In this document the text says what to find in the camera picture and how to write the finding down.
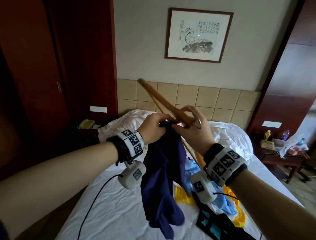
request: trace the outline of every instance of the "yellow bottle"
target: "yellow bottle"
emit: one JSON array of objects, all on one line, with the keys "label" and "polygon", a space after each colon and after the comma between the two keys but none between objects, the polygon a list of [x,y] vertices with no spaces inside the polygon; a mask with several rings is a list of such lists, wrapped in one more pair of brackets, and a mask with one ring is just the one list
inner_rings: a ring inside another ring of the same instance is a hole
[{"label": "yellow bottle", "polygon": [[266,131],[266,132],[264,133],[264,135],[265,135],[264,139],[265,139],[265,141],[267,141],[268,138],[271,136],[271,131],[270,131],[270,130]]}]

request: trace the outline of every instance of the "hand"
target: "hand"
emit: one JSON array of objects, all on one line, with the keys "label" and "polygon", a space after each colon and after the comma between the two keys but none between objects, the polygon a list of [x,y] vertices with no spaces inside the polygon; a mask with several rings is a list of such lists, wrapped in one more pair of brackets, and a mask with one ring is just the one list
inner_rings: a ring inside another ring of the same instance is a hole
[{"label": "hand", "polygon": [[[197,117],[201,120],[201,129],[198,129],[193,125],[189,128],[183,128],[177,124],[173,124],[171,127],[182,137],[184,137],[184,139],[194,150],[204,156],[206,151],[216,142],[211,133],[211,128],[209,122],[206,120],[206,117],[204,117],[196,107],[191,106],[191,108],[195,109]],[[184,112],[192,112],[189,107],[183,107],[181,110]]]},{"label": "hand", "polygon": [[159,123],[164,120],[174,121],[169,114],[164,113],[152,113],[145,118],[142,125],[137,129],[143,137],[145,145],[156,142],[166,133],[165,127],[159,127]]}]

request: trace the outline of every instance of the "white bed sheet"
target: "white bed sheet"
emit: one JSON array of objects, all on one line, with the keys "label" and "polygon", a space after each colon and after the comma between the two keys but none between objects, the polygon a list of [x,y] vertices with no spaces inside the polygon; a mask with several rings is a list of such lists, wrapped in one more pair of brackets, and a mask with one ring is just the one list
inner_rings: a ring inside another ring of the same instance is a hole
[{"label": "white bed sheet", "polygon": [[[301,205],[256,156],[252,157],[248,169]],[[111,176],[119,174],[121,171],[122,169],[106,170],[88,185],[56,239],[77,239],[80,225],[98,191]],[[199,213],[198,208],[186,203],[180,203],[179,206],[184,212],[185,223],[183,226],[172,226],[174,239],[211,239],[195,225]],[[244,230],[255,239],[260,238],[260,231],[249,218],[247,218]],[[140,185],[132,190],[127,190],[114,178],[103,188],[94,203],[82,227],[80,239],[160,240],[165,238],[160,229],[149,227],[148,221],[146,221]]]}]

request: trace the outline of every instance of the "person's right hand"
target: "person's right hand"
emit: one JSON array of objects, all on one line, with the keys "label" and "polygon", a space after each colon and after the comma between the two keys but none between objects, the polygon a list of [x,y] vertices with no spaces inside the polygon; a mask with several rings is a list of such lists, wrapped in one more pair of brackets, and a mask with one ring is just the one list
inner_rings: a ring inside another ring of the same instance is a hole
[{"label": "person's right hand", "polygon": [[[171,127],[176,130],[176,132],[179,133],[182,137],[184,137],[187,143],[194,150],[204,156],[206,151],[216,142],[214,141],[214,137],[211,133],[211,128],[206,117],[203,116],[203,114],[200,113],[200,111],[196,107],[191,106],[191,108],[194,108],[197,117],[201,120],[201,129],[198,129],[194,125],[189,128],[184,128],[177,124],[173,124],[171,125]],[[183,107],[181,108],[181,110],[184,112],[192,112],[189,107]]]}]

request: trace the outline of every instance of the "framed picture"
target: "framed picture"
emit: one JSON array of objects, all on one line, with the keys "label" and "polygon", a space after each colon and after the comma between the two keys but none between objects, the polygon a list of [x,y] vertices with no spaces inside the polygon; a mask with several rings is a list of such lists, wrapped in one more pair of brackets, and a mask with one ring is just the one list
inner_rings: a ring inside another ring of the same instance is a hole
[{"label": "framed picture", "polygon": [[165,58],[220,63],[233,15],[169,8]]}]

